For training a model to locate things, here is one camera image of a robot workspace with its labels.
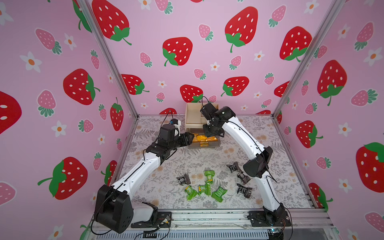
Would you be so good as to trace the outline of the orange cookie packet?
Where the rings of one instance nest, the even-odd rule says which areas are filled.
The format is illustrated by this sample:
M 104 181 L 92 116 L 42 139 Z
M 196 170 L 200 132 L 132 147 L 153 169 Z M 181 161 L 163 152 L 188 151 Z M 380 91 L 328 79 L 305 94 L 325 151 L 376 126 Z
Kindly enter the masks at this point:
M 205 139 L 206 142 L 217 142 L 218 141 L 218 138 L 216 136 L 212 136 L 212 137 L 207 137 Z
M 195 135 L 193 139 L 193 143 L 202 143 L 205 142 L 207 137 L 205 135 Z

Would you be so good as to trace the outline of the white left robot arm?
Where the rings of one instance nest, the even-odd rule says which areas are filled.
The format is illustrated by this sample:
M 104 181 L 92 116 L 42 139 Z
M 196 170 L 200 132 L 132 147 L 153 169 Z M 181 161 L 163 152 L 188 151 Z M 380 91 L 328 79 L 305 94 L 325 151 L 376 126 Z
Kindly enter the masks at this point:
M 140 161 L 115 183 L 103 185 L 97 194 L 93 221 L 121 234 L 131 225 L 154 226 L 159 220 L 158 208 L 150 203 L 132 203 L 143 182 L 179 148 L 192 144 L 194 134 L 180 132 L 175 119 L 161 126 L 159 136 L 143 151 Z

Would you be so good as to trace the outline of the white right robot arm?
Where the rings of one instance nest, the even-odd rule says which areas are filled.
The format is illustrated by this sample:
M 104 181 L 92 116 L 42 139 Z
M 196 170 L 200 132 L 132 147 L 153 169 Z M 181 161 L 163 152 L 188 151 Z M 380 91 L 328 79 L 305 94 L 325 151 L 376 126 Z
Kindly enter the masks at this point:
M 280 222 L 285 223 L 287 227 L 292 226 L 291 213 L 278 199 L 272 184 L 274 178 L 269 172 L 268 163 L 272 157 L 273 149 L 258 142 L 229 107 L 218 110 L 212 103 L 208 102 L 202 106 L 200 112 L 207 120 L 207 123 L 203 125 L 206 137 L 224 137 L 225 134 L 228 134 L 248 156 L 249 160 L 243 164 L 244 172 L 255 179 L 263 200 L 265 217 L 259 221 L 269 226 L 276 226 Z

